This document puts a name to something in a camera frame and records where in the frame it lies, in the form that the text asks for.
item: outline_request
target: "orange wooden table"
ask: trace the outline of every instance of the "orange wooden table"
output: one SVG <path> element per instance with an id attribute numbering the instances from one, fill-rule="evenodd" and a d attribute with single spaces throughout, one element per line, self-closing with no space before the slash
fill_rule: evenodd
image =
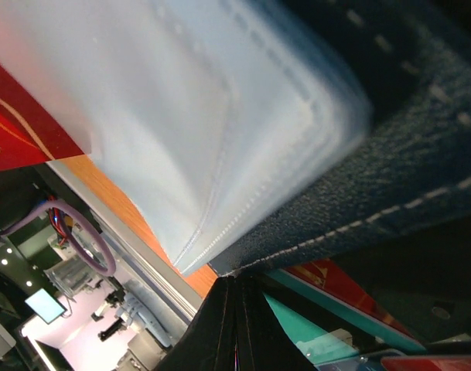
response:
<path id="1" fill-rule="evenodd" d="M 170 267 L 172 266 L 165 252 L 142 218 L 141 213 L 130 202 L 128 197 L 86 156 L 77 156 L 61 160 L 110 210 L 134 231 L 151 249 Z M 177 274 L 187 282 L 202 298 L 211 289 L 217 276 L 207 265 L 189 277 Z"/>

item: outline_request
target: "cable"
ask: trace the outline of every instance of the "cable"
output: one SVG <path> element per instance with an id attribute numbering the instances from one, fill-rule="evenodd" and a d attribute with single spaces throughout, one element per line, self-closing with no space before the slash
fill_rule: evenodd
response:
<path id="1" fill-rule="evenodd" d="M 104 242 L 103 237 L 96 231 L 96 229 L 92 226 L 91 223 L 77 210 L 75 210 L 72 206 L 65 203 L 63 200 L 50 200 L 46 201 L 45 203 L 37 206 L 33 209 L 29 215 L 27 215 L 24 219 L 20 220 L 19 222 L 15 223 L 14 225 L 10 226 L 6 230 L 1 231 L 2 236 L 7 236 L 16 230 L 19 230 L 26 224 L 30 223 L 33 219 L 35 219 L 39 214 L 47 211 L 48 209 L 58 209 L 73 218 L 77 223 L 80 224 L 83 230 L 88 232 L 91 238 L 96 242 L 96 248 L 103 254 L 104 261 L 106 263 L 106 267 L 101 266 L 99 263 L 94 261 L 92 257 L 87 255 L 86 250 L 77 242 L 77 239 L 73 236 L 70 232 L 68 226 L 65 222 L 60 224 L 62 232 L 68 239 L 71 247 L 75 249 L 75 252 L 80 256 L 80 258 L 87 263 L 91 268 L 93 268 L 99 274 L 104 276 L 112 276 L 114 272 L 117 270 L 117 264 L 114 261 L 113 254 L 111 253 L 109 247 L 107 246 L 106 242 Z"/>
<path id="2" fill-rule="evenodd" d="M 70 304 L 70 299 L 65 295 L 65 298 L 67 299 L 67 303 L 68 303 L 68 310 L 69 310 L 69 314 L 68 315 L 62 315 L 62 318 L 70 318 L 72 317 L 72 314 L 73 314 L 73 311 L 72 311 L 72 305 Z"/>

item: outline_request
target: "monitor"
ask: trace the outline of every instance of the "monitor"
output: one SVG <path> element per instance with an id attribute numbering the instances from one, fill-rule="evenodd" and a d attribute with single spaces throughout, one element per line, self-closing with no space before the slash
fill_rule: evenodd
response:
<path id="1" fill-rule="evenodd" d="M 47 324 L 50 324 L 67 311 L 59 301 L 43 288 L 29 296 L 26 303 Z"/>

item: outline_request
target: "purple cable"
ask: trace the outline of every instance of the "purple cable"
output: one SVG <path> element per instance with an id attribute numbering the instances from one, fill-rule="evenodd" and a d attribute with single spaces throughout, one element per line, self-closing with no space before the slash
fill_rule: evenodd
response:
<path id="1" fill-rule="evenodd" d="M 75 252 L 80 256 L 80 258 L 87 263 L 91 268 L 93 268 L 99 274 L 103 274 L 104 276 L 112 276 L 114 272 L 117 270 L 117 264 L 114 261 L 113 255 L 107 244 L 104 242 L 103 237 L 96 231 L 96 229 L 92 226 L 89 221 L 84 218 L 84 216 L 75 210 L 72 206 L 68 205 L 62 200 L 51 200 L 47 201 L 39 206 L 37 206 L 33 211 L 29 213 L 24 219 L 20 220 L 19 222 L 15 223 L 13 226 L 10 226 L 6 230 L 1 232 L 2 236 L 7 236 L 11 233 L 14 233 L 16 230 L 19 230 L 26 224 L 29 224 L 34 220 L 40 213 L 47 211 L 48 209 L 60 209 L 65 214 L 70 216 L 73 220 L 82 226 L 84 230 L 86 230 L 91 238 L 97 243 L 97 249 L 103 254 L 104 261 L 106 262 L 107 267 L 101 266 L 99 263 L 95 262 L 92 257 L 87 255 L 86 250 L 77 242 L 75 237 L 69 231 L 68 226 L 65 223 L 61 223 L 63 232 L 65 233 L 68 241 L 70 242 L 71 247 L 75 249 Z"/>

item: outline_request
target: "purple hose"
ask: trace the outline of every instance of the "purple hose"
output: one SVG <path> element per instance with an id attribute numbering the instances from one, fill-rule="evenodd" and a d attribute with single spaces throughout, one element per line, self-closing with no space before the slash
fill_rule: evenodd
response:
<path id="1" fill-rule="evenodd" d="M 86 250 L 77 242 L 75 237 L 69 231 L 67 225 L 65 223 L 61 223 L 63 232 L 65 233 L 67 239 L 70 242 L 71 247 L 75 249 L 75 252 L 80 256 L 80 258 L 87 263 L 91 268 L 93 268 L 99 274 L 103 274 L 104 276 L 112 276 L 114 272 L 117 270 L 117 264 L 114 261 L 113 255 L 107 244 L 104 242 L 103 237 L 96 231 L 96 229 L 92 226 L 89 221 L 84 218 L 84 216 L 75 210 L 72 206 L 68 205 L 62 200 L 52 200 L 47 201 L 39 206 L 37 206 L 33 211 L 29 213 L 24 219 L 20 220 L 18 223 L 15 223 L 13 226 L 10 226 L 6 230 L 1 232 L 2 236 L 7 236 L 11 233 L 14 233 L 16 230 L 19 230 L 26 224 L 29 224 L 34 220 L 40 213 L 47 211 L 48 209 L 60 209 L 65 214 L 70 216 L 73 220 L 82 226 L 84 230 L 86 230 L 91 238 L 97 243 L 97 249 L 103 254 L 104 261 L 106 262 L 106 268 L 102 267 L 99 263 L 96 263 L 92 257 L 87 255 Z"/>

